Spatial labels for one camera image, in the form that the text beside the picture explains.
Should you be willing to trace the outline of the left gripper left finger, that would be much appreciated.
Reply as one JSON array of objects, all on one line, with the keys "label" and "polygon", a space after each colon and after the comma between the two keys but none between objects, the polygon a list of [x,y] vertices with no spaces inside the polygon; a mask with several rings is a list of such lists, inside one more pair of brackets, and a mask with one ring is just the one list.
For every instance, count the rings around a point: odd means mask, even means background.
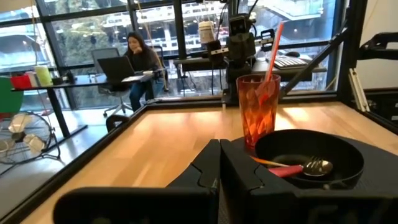
[{"label": "left gripper left finger", "polygon": [[61,196],[53,222],[217,223],[220,142],[212,139],[165,187],[82,187]]}]

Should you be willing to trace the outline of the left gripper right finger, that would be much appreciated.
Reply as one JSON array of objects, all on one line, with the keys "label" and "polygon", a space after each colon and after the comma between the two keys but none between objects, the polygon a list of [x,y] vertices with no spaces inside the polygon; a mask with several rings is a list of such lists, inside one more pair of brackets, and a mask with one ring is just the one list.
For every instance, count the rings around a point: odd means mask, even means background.
[{"label": "left gripper right finger", "polygon": [[365,160],[352,190],[300,189],[222,139],[221,181],[231,223],[397,223],[397,156],[349,140]]}]

